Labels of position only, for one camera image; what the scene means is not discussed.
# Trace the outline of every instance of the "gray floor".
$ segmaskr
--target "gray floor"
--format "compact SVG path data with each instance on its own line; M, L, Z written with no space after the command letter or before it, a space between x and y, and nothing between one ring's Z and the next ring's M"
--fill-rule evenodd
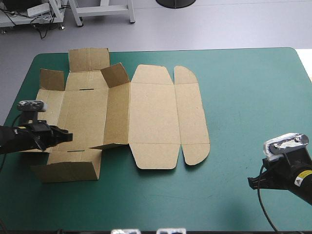
M65 31L41 40L29 26L0 35L0 124L3 124L35 55L81 47L111 51L194 50L254 47L312 48L312 0L197 0L173 10L155 0L133 0L127 16L85 18L78 28L67 11ZM98 4L78 0L80 5ZM125 0L111 0L113 4Z

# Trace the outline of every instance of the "power strip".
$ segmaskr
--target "power strip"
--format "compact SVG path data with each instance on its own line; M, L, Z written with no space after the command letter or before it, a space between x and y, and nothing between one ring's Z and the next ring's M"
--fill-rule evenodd
M38 6L34 6L27 10L28 17L33 17L37 15L41 15L50 11L50 4L44 3Z

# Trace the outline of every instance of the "cardboard flap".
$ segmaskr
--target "cardboard flap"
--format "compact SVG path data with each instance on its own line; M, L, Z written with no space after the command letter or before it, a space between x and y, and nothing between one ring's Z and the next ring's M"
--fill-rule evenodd
M32 171L44 183L99 178L102 151L52 151L47 165L33 166Z
M202 162L209 154L210 144L182 145L184 161L193 166Z
M175 67L175 84L198 83L195 74L183 66Z
M53 150L81 151L103 144L108 89L66 91L58 127L73 133L73 141Z
M199 85L194 74L181 66L175 67L176 80L175 95L184 158L187 164L195 165L204 160L210 151Z
M91 162L60 162L32 166L31 170L42 183L98 179Z
M132 83L129 143L180 144L173 85Z
M129 144L140 169L173 169L180 144Z
M101 70L109 88L129 83L129 77L121 63L104 68Z
M40 88L64 91L64 72L40 69Z
M71 72L99 71L109 65L108 48L84 48L69 51Z
M128 144L130 83L125 83L108 92L103 145Z
M144 64L136 68L131 83L173 84L166 67Z
M88 89L108 89L101 71L69 73L66 82L66 91Z

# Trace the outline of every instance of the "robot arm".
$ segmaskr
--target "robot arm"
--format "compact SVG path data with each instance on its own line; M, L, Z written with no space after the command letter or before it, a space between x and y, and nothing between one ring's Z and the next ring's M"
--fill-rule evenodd
M309 139L304 134L289 133L264 143L263 166L266 171L248 178L252 189L289 190L312 205L312 160L307 151Z
M44 151L73 140L73 134L67 130L38 120L38 112L46 110L43 101L20 101L18 110L22 111L18 127L0 126L0 154L32 149Z

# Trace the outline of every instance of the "white metal cart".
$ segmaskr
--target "white metal cart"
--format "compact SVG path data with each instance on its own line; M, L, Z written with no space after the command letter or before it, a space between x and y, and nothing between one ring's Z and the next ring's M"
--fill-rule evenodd
M63 5L66 5L68 0L63 0L62 2L63 2ZM60 29L64 29L64 26L61 25L61 23L63 23L66 8L60 9L56 0L49 0L49 3L52 7L53 13L55 14L53 23L60 23ZM49 23L49 21L39 19L39 18L34 20L32 18L23 17L19 15L11 17L8 14L8 16L16 25L30 24L30 23ZM10 19L2 11L0 11L0 28L14 26L14 24L11 22Z
M82 17L87 16L129 14L130 23L135 23L136 21L132 0L126 0L126 5L110 5L110 0L101 0L100 6L93 7L78 7L77 0L68 1L78 26L83 26Z

